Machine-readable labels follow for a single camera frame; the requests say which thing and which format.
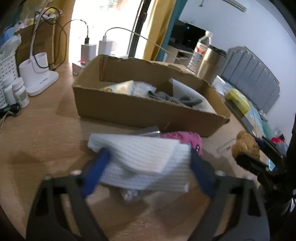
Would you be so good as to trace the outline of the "brown teddy bear plush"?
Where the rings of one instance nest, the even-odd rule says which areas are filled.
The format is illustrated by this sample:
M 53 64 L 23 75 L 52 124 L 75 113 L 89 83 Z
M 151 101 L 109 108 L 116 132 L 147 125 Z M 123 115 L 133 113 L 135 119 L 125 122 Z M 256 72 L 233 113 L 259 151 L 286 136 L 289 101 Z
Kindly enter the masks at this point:
M 253 158 L 260 159 L 260 149 L 255 138 L 246 131 L 240 131 L 236 136 L 236 143 L 231 149 L 232 157 L 236 159 L 245 153 Z

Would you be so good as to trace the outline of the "white knit cloth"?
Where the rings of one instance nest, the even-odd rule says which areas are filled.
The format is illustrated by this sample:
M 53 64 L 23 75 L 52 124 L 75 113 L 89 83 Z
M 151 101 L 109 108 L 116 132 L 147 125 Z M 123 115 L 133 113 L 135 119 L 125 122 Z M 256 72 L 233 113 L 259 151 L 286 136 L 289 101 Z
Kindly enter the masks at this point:
M 103 184 L 134 190 L 189 190 L 191 148 L 179 140 L 93 133 L 88 148 L 111 152 L 100 178 Z

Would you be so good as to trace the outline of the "pink plush toy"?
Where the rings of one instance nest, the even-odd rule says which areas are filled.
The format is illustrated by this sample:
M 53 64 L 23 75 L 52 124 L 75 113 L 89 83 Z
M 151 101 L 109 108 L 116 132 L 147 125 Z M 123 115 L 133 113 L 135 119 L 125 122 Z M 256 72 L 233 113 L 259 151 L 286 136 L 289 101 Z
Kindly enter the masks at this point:
M 202 139 L 199 134 L 194 132 L 170 132 L 162 133 L 161 138 L 169 138 L 179 140 L 181 144 L 191 144 L 191 147 L 196 150 L 199 156 L 202 156 Z

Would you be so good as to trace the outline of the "grey sock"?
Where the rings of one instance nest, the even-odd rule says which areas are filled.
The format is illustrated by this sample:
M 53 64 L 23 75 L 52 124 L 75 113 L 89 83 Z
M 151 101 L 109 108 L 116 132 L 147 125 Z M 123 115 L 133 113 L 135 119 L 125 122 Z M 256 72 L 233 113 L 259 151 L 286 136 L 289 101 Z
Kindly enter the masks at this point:
M 176 97 L 169 96 L 165 92 L 161 92 L 161 91 L 159 91 L 159 92 L 148 91 L 147 95 L 148 95 L 148 97 L 156 99 L 156 100 L 168 101 L 170 103 L 174 103 L 174 104 L 178 104 L 178 105 L 182 105 L 182 106 L 188 106 L 191 108 L 193 106 L 196 106 L 196 105 L 202 103 L 202 100 L 200 98 L 190 99 L 187 96 L 183 96 L 180 99 L 178 99 Z

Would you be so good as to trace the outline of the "white paper towel sheet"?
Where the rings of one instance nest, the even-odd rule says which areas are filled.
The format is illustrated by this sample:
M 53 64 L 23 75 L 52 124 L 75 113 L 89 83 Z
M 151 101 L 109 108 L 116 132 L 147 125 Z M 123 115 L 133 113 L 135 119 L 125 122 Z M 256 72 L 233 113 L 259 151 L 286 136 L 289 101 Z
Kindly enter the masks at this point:
M 171 78 L 169 82 L 173 86 L 173 97 L 184 103 L 189 103 L 187 106 L 195 110 L 217 114 L 207 99 L 199 92 L 173 78 Z

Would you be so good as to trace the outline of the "cartoon printed tissue pack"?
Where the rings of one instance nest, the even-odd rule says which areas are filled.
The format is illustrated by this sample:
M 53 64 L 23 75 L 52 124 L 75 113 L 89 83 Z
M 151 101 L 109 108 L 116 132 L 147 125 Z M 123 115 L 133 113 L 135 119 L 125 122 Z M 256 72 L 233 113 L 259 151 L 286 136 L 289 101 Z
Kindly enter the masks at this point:
M 134 81 L 126 81 L 122 83 L 113 84 L 100 89 L 103 92 L 111 92 L 116 94 L 133 95 L 134 92 Z

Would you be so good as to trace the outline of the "clear bubble wrap bundle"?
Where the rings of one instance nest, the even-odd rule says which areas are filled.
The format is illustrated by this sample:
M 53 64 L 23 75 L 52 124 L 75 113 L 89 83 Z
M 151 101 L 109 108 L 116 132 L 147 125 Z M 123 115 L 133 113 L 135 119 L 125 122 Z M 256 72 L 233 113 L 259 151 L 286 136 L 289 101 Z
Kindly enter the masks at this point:
M 121 189 L 121 197 L 125 202 L 137 202 L 151 194 L 149 190 Z

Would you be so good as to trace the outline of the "yellow sponge on tray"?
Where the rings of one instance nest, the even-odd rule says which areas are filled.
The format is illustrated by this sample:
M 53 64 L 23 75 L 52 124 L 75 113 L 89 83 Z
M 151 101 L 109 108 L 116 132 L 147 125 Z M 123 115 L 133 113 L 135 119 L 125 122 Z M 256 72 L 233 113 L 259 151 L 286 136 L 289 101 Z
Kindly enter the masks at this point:
M 246 114 L 250 110 L 250 104 L 247 98 L 237 89 L 230 89 L 225 99 L 233 102 L 242 114 Z

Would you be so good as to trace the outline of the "grey padded headboard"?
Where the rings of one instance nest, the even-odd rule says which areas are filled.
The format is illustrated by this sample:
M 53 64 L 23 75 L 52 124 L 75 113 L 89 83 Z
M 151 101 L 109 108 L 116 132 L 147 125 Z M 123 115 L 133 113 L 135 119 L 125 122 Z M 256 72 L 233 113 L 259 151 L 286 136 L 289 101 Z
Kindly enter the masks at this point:
M 280 97 L 280 82 L 246 46 L 228 49 L 227 59 L 219 76 L 264 113 L 268 113 Z

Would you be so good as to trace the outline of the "brown cardboard box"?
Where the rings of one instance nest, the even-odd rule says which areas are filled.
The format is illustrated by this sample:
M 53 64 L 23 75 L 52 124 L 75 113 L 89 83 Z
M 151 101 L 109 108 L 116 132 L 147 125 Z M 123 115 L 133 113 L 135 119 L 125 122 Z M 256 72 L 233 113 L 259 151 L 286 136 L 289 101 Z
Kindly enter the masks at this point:
M 171 78 L 203 95 L 215 113 L 152 98 L 102 91 L 104 87 L 133 80 L 172 94 Z M 161 62 L 99 55 L 80 72 L 72 88 L 78 114 L 86 118 L 138 128 L 158 126 L 168 132 L 196 132 L 202 137 L 212 136 L 230 121 L 230 111 L 224 101 L 206 81 Z

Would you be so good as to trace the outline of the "stainless steel tumbler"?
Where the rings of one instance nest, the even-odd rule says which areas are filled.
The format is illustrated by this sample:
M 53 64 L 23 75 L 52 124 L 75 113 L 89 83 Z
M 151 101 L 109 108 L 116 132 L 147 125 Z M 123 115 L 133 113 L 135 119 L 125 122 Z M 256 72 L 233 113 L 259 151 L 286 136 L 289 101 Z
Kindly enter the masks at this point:
M 227 53 L 210 45 L 201 61 L 197 77 L 212 84 L 217 74 L 221 71 L 227 58 Z

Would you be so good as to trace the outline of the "white power strip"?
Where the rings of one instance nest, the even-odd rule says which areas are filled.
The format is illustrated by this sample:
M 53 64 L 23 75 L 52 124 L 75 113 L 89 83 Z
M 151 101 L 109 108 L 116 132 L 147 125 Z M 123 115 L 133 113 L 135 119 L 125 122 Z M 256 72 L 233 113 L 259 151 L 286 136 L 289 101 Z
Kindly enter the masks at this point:
M 79 73 L 84 70 L 84 68 L 86 67 L 86 63 L 85 62 L 81 62 L 81 61 L 77 61 L 77 62 L 73 62 L 72 63 L 72 73 L 74 76 L 78 76 Z

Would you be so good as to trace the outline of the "white pill bottle front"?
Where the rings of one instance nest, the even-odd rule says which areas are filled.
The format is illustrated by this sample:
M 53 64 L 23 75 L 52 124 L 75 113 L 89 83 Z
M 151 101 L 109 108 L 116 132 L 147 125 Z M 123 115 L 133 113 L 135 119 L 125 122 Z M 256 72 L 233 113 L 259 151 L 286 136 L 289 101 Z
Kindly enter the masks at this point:
M 24 86 L 23 78 L 18 77 L 11 86 L 16 102 L 21 108 L 26 108 L 30 103 L 30 100 Z

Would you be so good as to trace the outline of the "white pill bottle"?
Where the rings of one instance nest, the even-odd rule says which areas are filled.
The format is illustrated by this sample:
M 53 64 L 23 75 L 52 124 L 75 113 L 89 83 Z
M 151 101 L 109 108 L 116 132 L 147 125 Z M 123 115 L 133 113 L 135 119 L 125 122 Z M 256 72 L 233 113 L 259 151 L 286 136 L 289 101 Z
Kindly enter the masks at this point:
M 11 86 L 16 102 L 21 108 L 26 108 L 30 103 L 30 100 L 24 86 L 23 78 L 18 77 Z
M 12 74 L 5 76 L 5 78 L 3 79 L 4 95 L 8 105 L 16 104 L 16 100 L 12 90 L 13 82 L 14 82 L 14 76 Z

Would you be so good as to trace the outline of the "white pill bottle rear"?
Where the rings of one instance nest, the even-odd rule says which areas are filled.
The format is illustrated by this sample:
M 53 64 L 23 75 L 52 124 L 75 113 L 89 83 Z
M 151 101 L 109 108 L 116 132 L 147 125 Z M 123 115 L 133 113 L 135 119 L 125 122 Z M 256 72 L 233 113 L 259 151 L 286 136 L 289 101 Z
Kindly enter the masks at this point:
M 8 105 L 16 104 L 16 100 L 12 90 L 13 82 L 14 82 L 14 76 L 12 74 L 5 76 L 5 78 L 3 79 L 4 95 Z

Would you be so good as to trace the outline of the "white desk lamp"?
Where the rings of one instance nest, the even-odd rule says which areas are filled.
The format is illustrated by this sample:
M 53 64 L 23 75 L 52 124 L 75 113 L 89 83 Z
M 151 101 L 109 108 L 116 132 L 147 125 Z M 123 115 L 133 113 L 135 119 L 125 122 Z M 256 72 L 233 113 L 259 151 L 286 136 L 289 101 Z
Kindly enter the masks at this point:
M 41 18 L 45 15 L 45 7 L 49 3 L 46 1 L 38 13 L 37 22 L 34 23 L 33 35 L 30 45 L 29 58 L 19 65 L 20 77 L 23 78 L 24 86 L 30 97 L 41 94 L 44 90 L 54 84 L 59 74 L 49 69 L 46 52 L 33 53 L 34 43 Z

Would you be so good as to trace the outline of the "clear plastic water bottle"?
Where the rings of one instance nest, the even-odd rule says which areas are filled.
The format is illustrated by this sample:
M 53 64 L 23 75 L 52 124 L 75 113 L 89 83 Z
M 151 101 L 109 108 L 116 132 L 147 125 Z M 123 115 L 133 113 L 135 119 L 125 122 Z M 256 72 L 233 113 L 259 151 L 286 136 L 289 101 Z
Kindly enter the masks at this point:
M 208 49 L 208 47 L 211 45 L 211 39 L 213 37 L 213 33 L 206 31 L 205 35 L 201 37 L 194 49 L 194 53 L 191 57 L 191 60 L 188 64 L 188 69 L 194 73 L 197 74 L 200 68 L 200 64 L 203 60 L 203 57 Z

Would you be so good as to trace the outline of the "black monitor on shelf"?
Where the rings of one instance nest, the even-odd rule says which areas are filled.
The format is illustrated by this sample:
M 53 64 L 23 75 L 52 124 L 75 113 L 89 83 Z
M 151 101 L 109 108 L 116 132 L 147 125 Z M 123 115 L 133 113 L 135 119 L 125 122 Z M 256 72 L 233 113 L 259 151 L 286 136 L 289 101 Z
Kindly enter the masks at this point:
M 205 33 L 206 31 L 199 27 L 176 20 L 168 45 L 180 50 L 193 52 L 198 40 L 203 37 Z

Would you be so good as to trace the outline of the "white lattice plastic basket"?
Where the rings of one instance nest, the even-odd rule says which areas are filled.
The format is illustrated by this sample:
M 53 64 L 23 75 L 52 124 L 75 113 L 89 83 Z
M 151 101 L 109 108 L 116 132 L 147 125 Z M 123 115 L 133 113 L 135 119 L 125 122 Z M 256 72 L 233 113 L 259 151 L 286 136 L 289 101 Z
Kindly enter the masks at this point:
M 1 85 L 0 85 L 0 108 L 5 108 L 8 102 L 4 95 L 4 78 L 7 75 L 12 75 L 13 80 L 18 78 L 18 71 L 16 67 L 16 57 L 15 52 L 10 54 L 10 56 L 4 58 L 0 63 L 0 75 L 1 75 Z

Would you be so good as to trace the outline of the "teal curtain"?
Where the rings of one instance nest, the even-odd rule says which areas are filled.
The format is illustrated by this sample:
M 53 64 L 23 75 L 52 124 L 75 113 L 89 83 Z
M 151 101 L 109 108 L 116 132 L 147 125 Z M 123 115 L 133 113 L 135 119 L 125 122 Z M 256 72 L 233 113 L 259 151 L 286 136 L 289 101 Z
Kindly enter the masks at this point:
M 167 46 L 169 44 L 169 40 L 171 37 L 171 33 L 175 24 L 175 21 L 179 19 L 185 5 L 187 3 L 187 0 L 177 0 L 175 2 L 174 9 L 171 13 L 170 21 L 169 24 L 166 28 L 166 34 L 164 36 L 164 39 L 162 41 L 161 47 L 164 48 L 165 50 L 167 49 Z

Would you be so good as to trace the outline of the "yellow curtain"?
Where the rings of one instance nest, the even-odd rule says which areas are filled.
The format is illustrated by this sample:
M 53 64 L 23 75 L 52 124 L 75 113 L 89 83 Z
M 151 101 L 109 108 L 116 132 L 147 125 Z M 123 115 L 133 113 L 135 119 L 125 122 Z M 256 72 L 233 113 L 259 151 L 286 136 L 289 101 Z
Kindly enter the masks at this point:
M 165 38 L 170 19 L 175 8 L 175 0 L 158 0 L 152 8 L 152 18 L 149 20 L 150 29 L 143 59 L 155 61 Z

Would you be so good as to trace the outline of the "white wall air conditioner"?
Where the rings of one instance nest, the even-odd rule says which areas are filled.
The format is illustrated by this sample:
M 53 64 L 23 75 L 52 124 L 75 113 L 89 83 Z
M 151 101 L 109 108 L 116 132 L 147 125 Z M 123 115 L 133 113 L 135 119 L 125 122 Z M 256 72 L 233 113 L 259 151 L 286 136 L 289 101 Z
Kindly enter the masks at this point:
M 233 7 L 237 8 L 238 10 L 242 11 L 242 12 L 246 12 L 247 8 L 245 6 L 243 6 L 241 3 L 239 3 L 238 1 L 235 0 L 223 0 L 224 2 L 232 5 Z

